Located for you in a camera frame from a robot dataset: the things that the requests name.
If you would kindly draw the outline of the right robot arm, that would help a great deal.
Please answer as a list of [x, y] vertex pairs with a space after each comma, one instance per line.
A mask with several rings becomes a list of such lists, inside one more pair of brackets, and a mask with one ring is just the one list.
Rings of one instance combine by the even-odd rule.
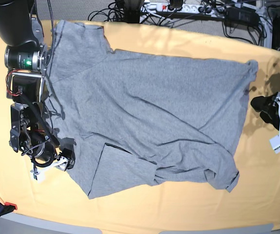
[[53, 167], [72, 169], [73, 151], [57, 152], [60, 143], [54, 136], [53, 123], [42, 117], [47, 108], [42, 98], [45, 75], [53, 48], [44, 41], [36, 1], [0, 0], [0, 37], [6, 43], [6, 95], [13, 101], [10, 146], [29, 156], [36, 175]]

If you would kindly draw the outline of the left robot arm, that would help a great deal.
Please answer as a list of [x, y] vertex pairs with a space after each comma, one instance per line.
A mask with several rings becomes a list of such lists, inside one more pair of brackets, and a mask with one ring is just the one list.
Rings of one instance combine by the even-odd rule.
[[270, 96], [258, 96], [252, 99], [250, 105], [255, 112], [260, 114], [261, 119], [280, 130], [280, 92]]

